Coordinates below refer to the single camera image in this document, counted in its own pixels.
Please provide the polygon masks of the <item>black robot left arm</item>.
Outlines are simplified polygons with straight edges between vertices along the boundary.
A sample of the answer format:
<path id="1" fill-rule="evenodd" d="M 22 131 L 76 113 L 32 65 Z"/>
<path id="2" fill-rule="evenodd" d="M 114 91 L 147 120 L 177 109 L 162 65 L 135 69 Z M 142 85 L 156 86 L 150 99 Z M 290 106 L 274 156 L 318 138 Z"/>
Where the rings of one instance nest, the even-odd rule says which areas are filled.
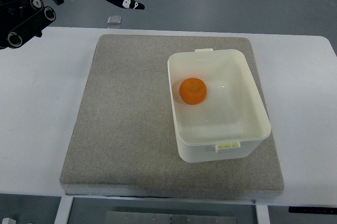
<path id="1" fill-rule="evenodd" d="M 64 0 L 53 0 L 56 5 Z M 1 49 L 19 48 L 56 20 L 42 0 L 1 0 Z"/>

